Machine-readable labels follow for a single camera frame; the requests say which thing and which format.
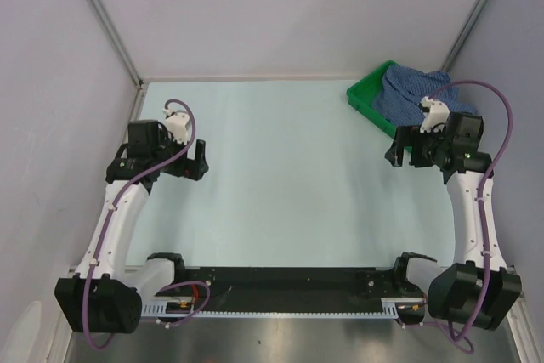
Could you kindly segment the blue checkered long sleeve shirt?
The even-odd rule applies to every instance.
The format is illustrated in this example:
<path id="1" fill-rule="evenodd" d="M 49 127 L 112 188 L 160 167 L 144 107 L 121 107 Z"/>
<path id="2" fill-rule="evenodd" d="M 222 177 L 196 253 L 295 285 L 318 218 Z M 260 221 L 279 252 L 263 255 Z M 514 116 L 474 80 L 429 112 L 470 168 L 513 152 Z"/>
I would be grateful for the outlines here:
<path id="1" fill-rule="evenodd" d="M 392 64 L 382 76 L 382 91 L 371 103 L 371 108 L 395 127 L 421 125 L 424 115 L 421 100 L 437 89 L 451 83 L 444 71 L 418 71 Z"/>

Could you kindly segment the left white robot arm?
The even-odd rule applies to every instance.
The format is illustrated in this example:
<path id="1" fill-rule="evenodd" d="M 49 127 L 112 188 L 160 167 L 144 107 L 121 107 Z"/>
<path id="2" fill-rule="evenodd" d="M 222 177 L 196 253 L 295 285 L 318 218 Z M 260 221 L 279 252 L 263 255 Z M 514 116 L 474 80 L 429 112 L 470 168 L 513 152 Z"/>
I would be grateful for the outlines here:
<path id="1" fill-rule="evenodd" d="M 54 296 L 74 332 L 129 334 L 145 301 L 165 290 L 176 295 L 188 284 L 178 253 L 155 252 L 137 272 L 126 273 L 136 223 L 162 174 L 199 181 L 208 171 L 206 143 L 196 138 L 187 112 L 164 122 L 132 121 L 127 142 L 106 168 L 104 204 L 82 261 L 71 278 L 58 279 Z"/>

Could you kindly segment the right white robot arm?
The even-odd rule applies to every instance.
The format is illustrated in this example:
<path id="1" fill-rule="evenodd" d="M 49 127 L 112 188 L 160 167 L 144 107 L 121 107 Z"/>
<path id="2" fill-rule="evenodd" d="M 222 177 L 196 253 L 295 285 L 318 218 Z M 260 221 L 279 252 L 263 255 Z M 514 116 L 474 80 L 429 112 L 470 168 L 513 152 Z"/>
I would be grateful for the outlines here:
<path id="1" fill-rule="evenodd" d="M 427 296 L 433 318 L 495 330 L 522 292 L 518 275 L 508 272 L 501 255 L 492 214 L 491 156 L 479 151 L 484 133 L 480 116 L 453 112 L 434 125 L 400 126 L 386 159 L 403 163 L 411 149 L 413 167 L 437 167 L 442 172 L 454 218 L 455 251 L 452 266 L 403 252 L 392 274 L 394 290 Z"/>

